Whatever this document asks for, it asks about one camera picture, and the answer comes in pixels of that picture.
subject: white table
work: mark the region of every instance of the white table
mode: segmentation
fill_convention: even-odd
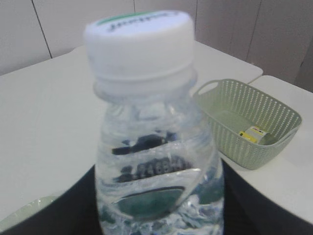
[[[251,82],[262,70],[195,44],[199,80]],[[0,77],[0,220],[66,190],[95,163],[105,103],[92,90],[84,47]]]
[[[265,197],[313,224],[313,93],[272,76],[261,76],[250,85],[295,109],[302,125],[285,149],[257,170],[246,170],[221,156]]]

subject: clear plastic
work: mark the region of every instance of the clear plastic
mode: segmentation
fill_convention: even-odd
[[[108,97],[96,162],[106,235],[222,235],[224,177],[188,91]]]

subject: black surface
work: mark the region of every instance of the black surface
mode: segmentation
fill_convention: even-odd
[[[225,235],[259,235],[227,182],[224,222]],[[95,202],[94,167],[51,205],[2,235],[101,235]]]
[[[313,235],[312,224],[291,214],[260,194],[225,163],[224,173],[225,181],[228,182],[229,186],[228,191],[233,194],[232,198],[236,199],[243,213],[247,215],[247,218],[249,217],[251,224],[255,225],[261,235]],[[225,210],[229,209],[233,211],[229,208],[226,199]],[[226,214],[225,217],[230,222],[226,229],[230,228],[235,231],[236,225],[233,221],[235,217],[230,214]]]

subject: white wall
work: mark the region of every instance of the white wall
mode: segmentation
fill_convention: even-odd
[[[313,37],[312,0],[1,0],[0,75],[82,45],[89,22],[161,9],[187,11],[196,40],[291,83]]]
[[[30,0],[0,0],[0,75],[50,59]]]

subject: basket handle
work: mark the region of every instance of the basket handle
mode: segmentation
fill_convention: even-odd
[[[220,80],[212,80],[212,81],[208,81],[206,83],[204,83],[202,86],[200,86],[200,88],[193,94],[193,97],[196,97],[196,96],[199,96],[199,92],[206,86],[208,86],[209,84],[212,84],[212,83],[220,83]]]

